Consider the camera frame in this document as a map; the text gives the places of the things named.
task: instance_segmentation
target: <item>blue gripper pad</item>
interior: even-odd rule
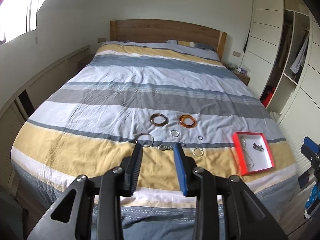
[[[318,154],[320,151],[320,147],[319,145],[317,145],[313,140],[311,140],[309,137],[305,137],[305,139],[303,140],[303,143],[305,145],[307,145],[311,151],[313,151],[314,153]]]
[[[187,189],[187,175],[186,175],[186,172],[183,166],[183,161],[182,161],[182,158],[184,156],[185,155],[183,153],[181,144],[176,143],[173,147],[174,164],[176,165],[180,191],[182,191],[183,195],[186,196],[188,189]]]

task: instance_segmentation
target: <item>pillow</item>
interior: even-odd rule
[[[205,49],[205,50],[212,50],[215,52],[213,47],[211,47],[208,44],[203,44],[199,42],[189,42],[189,41],[177,41],[177,40],[168,40],[167,43],[169,44],[178,44],[186,47],[193,47],[193,48],[198,48],[198,49]]]

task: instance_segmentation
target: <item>wardrobe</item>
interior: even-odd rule
[[[310,167],[300,152],[303,139],[320,143],[320,27],[303,0],[254,0],[241,66],[250,70],[254,96],[272,95],[266,109],[301,175]]]

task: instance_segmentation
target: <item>striped bedsheet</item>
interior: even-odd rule
[[[169,123],[152,125],[154,113],[166,115]],[[181,126],[182,114],[192,115],[197,126]],[[170,130],[180,135],[173,138]],[[235,131],[262,132],[267,138],[275,168],[242,180],[278,219],[298,184],[296,163],[278,126],[247,87],[209,52],[106,42],[32,114],[11,158],[21,179],[49,207],[76,176],[100,176],[118,166],[131,155],[135,136],[150,133],[155,141],[143,149],[137,190],[121,199],[125,239],[191,239],[195,198],[179,191],[173,152],[157,146],[184,142],[189,156],[195,147],[203,148],[204,155],[194,157],[198,166],[221,177],[240,175]],[[221,205],[219,210],[223,225]]]

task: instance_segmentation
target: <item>amber bangle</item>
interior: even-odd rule
[[[186,118],[191,119],[191,120],[193,121],[193,123],[192,123],[192,124],[185,124],[183,121],[184,121]],[[179,121],[180,121],[181,125],[183,125],[183,126],[186,127],[186,128],[193,128],[193,127],[196,127],[196,126],[197,126],[197,121],[196,121],[196,119],[194,119],[191,115],[188,115],[188,114],[183,114],[182,116],[180,116]]]
[[[162,122],[162,123],[156,123],[153,119],[155,119],[156,117],[158,117],[158,116],[161,116],[161,117],[163,117],[165,120],[164,120],[164,122]],[[165,126],[168,122],[169,122],[169,119],[165,116],[165,115],[163,115],[163,114],[153,114],[152,116],[150,116],[150,122],[153,124],[153,125],[155,125],[155,126]]]

